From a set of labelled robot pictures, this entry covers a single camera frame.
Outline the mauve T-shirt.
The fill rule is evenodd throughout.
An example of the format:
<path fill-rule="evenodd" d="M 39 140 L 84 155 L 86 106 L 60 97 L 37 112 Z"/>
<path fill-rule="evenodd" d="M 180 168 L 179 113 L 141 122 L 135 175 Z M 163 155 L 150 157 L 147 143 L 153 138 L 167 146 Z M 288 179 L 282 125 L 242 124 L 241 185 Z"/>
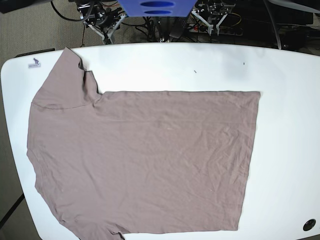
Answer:
<path fill-rule="evenodd" d="M 261 94 L 98 92 L 63 50 L 30 106 L 35 188 L 81 240 L 236 231 Z"/>

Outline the small white sticker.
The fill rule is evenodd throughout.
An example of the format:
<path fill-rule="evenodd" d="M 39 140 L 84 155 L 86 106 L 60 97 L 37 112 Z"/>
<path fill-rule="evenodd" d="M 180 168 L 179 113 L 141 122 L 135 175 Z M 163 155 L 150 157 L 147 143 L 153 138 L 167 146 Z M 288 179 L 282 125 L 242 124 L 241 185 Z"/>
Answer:
<path fill-rule="evenodd" d="M 37 60 L 36 58 L 33 58 L 33 63 L 29 63 L 28 64 L 28 68 L 29 69 L 33 69 L 33 68 L 40 68 L 41 67 L 41 63 L 39 60 Z"/>

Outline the black table grommet right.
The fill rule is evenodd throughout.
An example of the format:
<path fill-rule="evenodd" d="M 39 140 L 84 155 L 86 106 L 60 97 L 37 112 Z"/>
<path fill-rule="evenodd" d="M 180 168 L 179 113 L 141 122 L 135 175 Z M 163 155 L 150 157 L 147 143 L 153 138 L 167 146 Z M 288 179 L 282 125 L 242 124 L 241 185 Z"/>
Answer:
<path fill-rule="evenodd" d="M 307 231 L 310 231 L 315 225 L 316 225 L 316 220 L 310 219 L 303 225 L 302 229 L 303 231 L 307 232 Z"/>

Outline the blue plastic mount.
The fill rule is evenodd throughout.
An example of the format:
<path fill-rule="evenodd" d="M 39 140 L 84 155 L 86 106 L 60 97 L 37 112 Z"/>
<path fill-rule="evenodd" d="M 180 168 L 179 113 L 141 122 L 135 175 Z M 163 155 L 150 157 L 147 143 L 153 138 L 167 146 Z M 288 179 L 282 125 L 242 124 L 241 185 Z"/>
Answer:
<path fill-rule="evenodd" d="M 129 17 L 187 17 L 196 0 L 119 0 Z"/>

